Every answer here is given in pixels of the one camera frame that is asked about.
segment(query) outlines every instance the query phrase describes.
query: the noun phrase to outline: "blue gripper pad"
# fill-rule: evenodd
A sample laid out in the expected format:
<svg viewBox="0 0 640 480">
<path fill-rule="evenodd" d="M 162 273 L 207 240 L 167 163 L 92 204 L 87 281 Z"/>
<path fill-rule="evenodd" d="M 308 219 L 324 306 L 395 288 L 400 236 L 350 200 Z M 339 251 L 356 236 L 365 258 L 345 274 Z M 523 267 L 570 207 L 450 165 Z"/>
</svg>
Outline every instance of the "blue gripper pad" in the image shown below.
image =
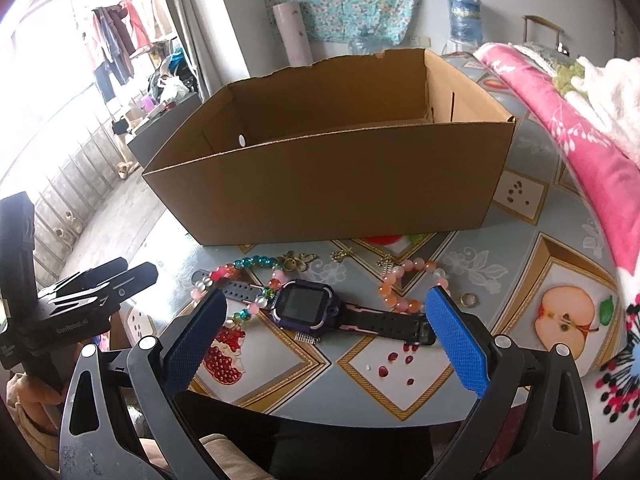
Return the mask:
<svg viewBox="0 0 640 480">
<path fill-rule="evenodd" d="M 424 311 L 462 385 L 482 399 L 489 386 L 486 356 L 439 287 L 430 288 Z"/>
<path fill-rule="evenodd" d="M 225 319 L 226 298 L 221 290 L 213 290 L 194 312 L 175 318 L 167 327 L 166 332 L 182 329 L 162 362 L 162 389 L 167 396 L 189 387 Z"/>
</svg>

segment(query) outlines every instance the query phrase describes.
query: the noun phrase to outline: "watch screen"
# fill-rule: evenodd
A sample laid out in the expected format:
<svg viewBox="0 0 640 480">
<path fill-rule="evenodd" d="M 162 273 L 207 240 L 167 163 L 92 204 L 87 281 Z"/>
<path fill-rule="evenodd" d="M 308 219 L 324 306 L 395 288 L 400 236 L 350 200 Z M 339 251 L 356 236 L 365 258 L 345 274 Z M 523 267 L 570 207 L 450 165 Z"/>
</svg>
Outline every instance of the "watch screen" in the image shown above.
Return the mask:
<svg viewBox="0 0 640 480">
<path fill-rule="evenodd" d="M 289 291 L 287 301 L 282 309 L 282 316 L 313 323 L 318 317 L 324 295 L 324 290 L 293 287 Z"/>
</svg>

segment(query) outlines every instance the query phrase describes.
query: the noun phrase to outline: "blue water jug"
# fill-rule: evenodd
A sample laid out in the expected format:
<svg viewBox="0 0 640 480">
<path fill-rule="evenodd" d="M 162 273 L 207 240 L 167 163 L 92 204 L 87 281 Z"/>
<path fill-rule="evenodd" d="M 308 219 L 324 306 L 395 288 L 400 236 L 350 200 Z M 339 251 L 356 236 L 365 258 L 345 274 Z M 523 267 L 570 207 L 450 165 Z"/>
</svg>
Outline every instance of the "blue water jug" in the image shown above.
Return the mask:
<svg viewBox="0 0 640 480">
<path fill-rule="evenodd" d="M 450 38 L 459 43 L 482 43 L 480 0 L 449 0 Z"/>
</svg>

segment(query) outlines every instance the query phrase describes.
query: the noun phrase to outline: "beaded bracelet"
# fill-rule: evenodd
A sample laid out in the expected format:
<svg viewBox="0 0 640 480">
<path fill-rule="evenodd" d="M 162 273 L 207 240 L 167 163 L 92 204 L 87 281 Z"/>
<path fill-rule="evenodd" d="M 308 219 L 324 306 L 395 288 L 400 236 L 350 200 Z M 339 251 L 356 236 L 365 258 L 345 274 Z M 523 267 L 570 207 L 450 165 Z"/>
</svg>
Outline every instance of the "beaded bracelet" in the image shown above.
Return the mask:
<svg viewBox="0 0 640 480">
<path fill-rule="evenodd" d="M 412 270 L 423 270 L 427 274 L 433 273 L 436 277 L 435 285 L 439 285 L 445 289 L 446 293 L 451 295 L 449 291 L 449 280 L 444 269 L 436 268 L 436 262 L 433 260 L 424 261 L 422 258 L 416 258 L 414 261 L 403 260 L 400 265 L 395 266 L 390 272 L 382 276 L 382 285 L 378 288 L 378 294 L 383 297 L 385 305 L 399 312 L 424 312 L 424 304 L 417 300 L 407 301 L 405 298 L 398 298 L 393 293 L 393 286 L 396 281 L 404 276 L 405 272 Z"/>
<path fill-rule="evenodd" d="M 195 301 L 200 301 L 207 293 L 207 290 L 209 290 L 220 279 L 228 278 L 234 280 L 239 276 L 241 269 L 251 269 L 252 267 L 271 267 L 273 270 L 271 279 L 267 286 L 262 288 L 261 294 L 255 298 L 253 303 L 250 303 L 240 312 L 235 312 L 232 316 L 228 316 L 226 318 L 225 326 L 227 328 L 233 328 L 242 324 L 243 321 L 249 321 L 252 316 L 255 316 L 260 312 L 260 309 L 268 308 L 269 302 L 276 295 L 276 291 L 287 281 L 287 277 L 282 271 L 282 268 L 276 258 L 258 256 L 256 254 L 250 258 L 242 258 L 241 260 L 236 260 L 233 263 L 220 266 L 217 269 L 212 270 L 209 273 L 209 276 L 196 282 L 196 288 L 191 291 L 191 298 Z"/>
</svg>

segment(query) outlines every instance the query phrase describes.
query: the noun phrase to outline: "smartwatch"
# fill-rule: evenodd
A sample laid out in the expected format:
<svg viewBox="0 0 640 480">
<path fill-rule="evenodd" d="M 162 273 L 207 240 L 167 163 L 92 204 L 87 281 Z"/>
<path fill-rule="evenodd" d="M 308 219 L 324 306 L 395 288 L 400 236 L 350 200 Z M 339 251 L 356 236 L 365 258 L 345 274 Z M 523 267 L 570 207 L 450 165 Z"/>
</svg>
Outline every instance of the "smartwatch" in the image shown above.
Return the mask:
<svg viewBox="0 0 640 480">
<path fill-rule="evenodd" d="M 262 287 L 221 280 L 219 288 L 232 300 L 251 303 Z M 404 314 L 364 308 L 342 301 L 324 283 L 292 280 L 270 301 L 271 319 L 280 328 L 296 332 L 298 341 L 316 343 L 329 330 L 345 330 L 432 345 L 435 332 L 424 314 Z"/>
</svg>

